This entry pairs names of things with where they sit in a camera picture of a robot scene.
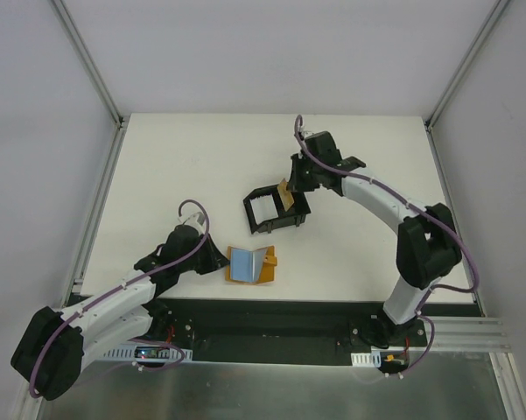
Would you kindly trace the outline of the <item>tan credit card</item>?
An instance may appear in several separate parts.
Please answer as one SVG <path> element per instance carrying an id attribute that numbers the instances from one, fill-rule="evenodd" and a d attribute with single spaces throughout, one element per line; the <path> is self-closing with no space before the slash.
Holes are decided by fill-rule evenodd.
<path id="1" fill-rule="evenodd" d="M 283 178 L 277 185 L 277 193 L 285 212 L 288 212 L 293 207 L 295 199 L 292 192 L 289 190 L 288 182 L 285 178 Z"/>

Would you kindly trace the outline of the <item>black plastic card box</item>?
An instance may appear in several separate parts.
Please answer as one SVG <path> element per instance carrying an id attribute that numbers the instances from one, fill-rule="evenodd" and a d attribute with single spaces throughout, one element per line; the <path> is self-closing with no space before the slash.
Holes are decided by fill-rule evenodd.
<path id="1" fill-rule="evenodd" d="M 293 192 L 293 203 L 286 208 L 280 190 L 279 184 L 267 185 L 256 188 L 243 199 L 251 234 L 269 234 L 279 228 L 299 227 L 311 213 L 302 192 Z"/>

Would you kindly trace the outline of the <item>yellow leather card holder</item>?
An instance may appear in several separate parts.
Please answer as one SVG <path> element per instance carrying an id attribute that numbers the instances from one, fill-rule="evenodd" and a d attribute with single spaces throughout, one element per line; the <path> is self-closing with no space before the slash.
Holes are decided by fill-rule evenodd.
<path id="1" fill-rule="evenodd" d="M 274 246 L 247 250 L 228 247 L 225 278 L 236 284 L 266 284 L 275 280 L 277 256 Z"/>

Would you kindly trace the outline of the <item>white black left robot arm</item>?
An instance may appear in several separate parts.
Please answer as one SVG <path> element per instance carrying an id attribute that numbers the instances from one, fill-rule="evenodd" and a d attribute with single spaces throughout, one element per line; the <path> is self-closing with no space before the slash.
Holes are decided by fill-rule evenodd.
<path id="1" fill-rule="evenodd" d="M 206 275 L 228 264 L 209 234 L 179 225 L 114 288 L 62 310 L 49 306 L 38 310 L 11 357 L 11 366 L 28 381 L 31 397 L 54 400 L 117 344 L 142 336 L 161 339 L 168 321 L 157 298 L 182 274 Z"/>

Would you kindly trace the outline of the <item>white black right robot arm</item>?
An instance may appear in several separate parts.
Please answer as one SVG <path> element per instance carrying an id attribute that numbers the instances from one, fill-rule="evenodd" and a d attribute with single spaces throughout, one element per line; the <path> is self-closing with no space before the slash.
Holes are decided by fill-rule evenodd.
<path id="1" fill-rule="evenodd" d="M 386 349 L 403 340 L 417 319 L 431 288 L 462 259 L 452 238 L 449 208 L 416 204 L 375 177 L 356 157 L 342 157 L 332 135 L 322 131 L 303 136 L 294 130 L 300 152 L 291 157 L 288 187 L 296 193 L 320 187 L 361 205 L 396 234 L 399 278 L 382 309 L 360 329 L 360 338 Z"/>

